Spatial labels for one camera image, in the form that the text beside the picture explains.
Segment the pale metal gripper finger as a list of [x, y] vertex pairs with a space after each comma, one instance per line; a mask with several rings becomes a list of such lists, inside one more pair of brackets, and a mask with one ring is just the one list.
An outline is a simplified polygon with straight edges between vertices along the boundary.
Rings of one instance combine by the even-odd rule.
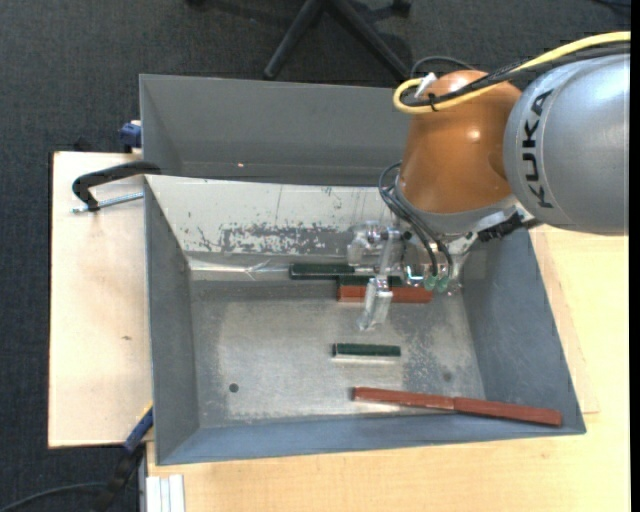
[[365, 289], [364, 309], [357, 319], [360, 330], [368, 330], [379, 322], [378, 291], [378, 280], [371, 278]]
[[369, 327], [372, 328], [385, 322], [392, 303], [391, 291], [375, 291], [369, 300]]

